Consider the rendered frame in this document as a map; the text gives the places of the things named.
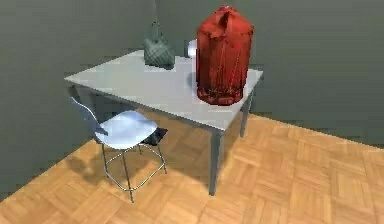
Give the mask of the white round object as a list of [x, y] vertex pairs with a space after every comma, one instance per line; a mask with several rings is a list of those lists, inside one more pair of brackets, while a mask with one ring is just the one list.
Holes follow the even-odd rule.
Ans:
[[196, 57], [196, 51], [197, 51], [197, 40], [194, 39], [188, 43], [188, 49], [187, 49], [188, 56], [190, 58], [195, 58]]

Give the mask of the red bag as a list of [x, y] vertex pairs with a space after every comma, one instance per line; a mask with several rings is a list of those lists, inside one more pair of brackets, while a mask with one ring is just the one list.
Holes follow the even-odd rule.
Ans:
[[222, 6], [197, 30], [196, 83], [200, 100], [230, 106], [243, 98], [254, 26]]

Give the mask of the white chair with metal legs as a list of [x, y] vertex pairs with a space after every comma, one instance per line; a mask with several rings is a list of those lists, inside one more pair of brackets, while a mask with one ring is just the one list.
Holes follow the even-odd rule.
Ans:
[[[92, 138], [101, 146], [103, 168], [106, 177], [113, 181], [121, 190], [128, 191], [131, 202], [134, 202], [134, 191], [141, 188], [160, 170], [167, 172], [166, 160], [160, 148], [160, 141], [167, 134], [167, 129], [158, 127], [156, 122], [135, 110], [123, 111], [111, 119], [100, 123], [86, 105], [82, 104], [75, 97], [70, 97], [69, 100], [87, 123]], [[137, 186], [132, 187], [125, 154], [128, 151], [132, 151], [135, 147], [139, 148], [139, 153], [142, 153], [141, 147], [145, 147], [156, 155], [161, 160], [161, 163], [147, 178]], [[118, 158], [122, 159], [127, 181], [126, 187], [116, 180], [108, 169], [110, 163]]]

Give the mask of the grey-green quilted handbag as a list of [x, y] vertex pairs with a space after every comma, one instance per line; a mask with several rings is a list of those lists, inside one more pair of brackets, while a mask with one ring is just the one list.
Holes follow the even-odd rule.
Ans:
[[151, 24], [151, 34], [143, 41], [146, 65], [171, 70], [175, 64], [175, 53], [160, 30], [160, 23]]

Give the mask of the grey table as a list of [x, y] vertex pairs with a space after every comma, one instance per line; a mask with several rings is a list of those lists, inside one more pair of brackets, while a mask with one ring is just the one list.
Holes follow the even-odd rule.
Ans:
[[261, 70], [250, 69], [243, 98], [230, 106], [210, 105], [197, 97], [193, 59], [177, 56], [174, 68], [165, 70], [145, 65], [141, 50], [67, 76], [65, 80], [113, 100], [162, 112], [210, 131], [209, 194], [213, 196], [224, 133], [239, 112], [243, 113], [240, 131], [245, 131], [253, 90], [262, 75]]

